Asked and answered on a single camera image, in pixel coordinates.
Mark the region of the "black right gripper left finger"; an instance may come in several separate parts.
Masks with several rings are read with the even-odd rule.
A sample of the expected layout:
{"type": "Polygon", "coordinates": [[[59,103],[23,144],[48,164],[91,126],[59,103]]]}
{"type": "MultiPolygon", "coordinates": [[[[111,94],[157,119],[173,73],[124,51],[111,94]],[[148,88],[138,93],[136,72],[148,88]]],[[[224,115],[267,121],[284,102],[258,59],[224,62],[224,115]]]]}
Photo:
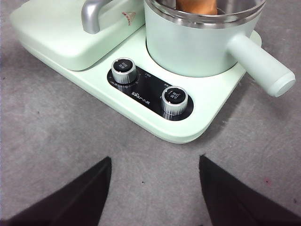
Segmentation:
{"type": "Polygon", "coordinates": [[[111,181],[111,158],[106,157],[63,188],[2,220],[2,226],[96,226],[111,181]]]}

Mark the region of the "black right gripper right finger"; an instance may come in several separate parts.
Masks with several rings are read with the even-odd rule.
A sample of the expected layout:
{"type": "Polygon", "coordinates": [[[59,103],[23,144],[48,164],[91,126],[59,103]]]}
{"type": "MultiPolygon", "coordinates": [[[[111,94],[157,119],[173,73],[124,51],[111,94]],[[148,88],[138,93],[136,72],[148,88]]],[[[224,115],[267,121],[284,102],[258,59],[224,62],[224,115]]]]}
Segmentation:
{"type": "Polygon", "coordinates": [[[214,226],[299,226],[301,218],[202,155],[202,194],[214,226]]]}

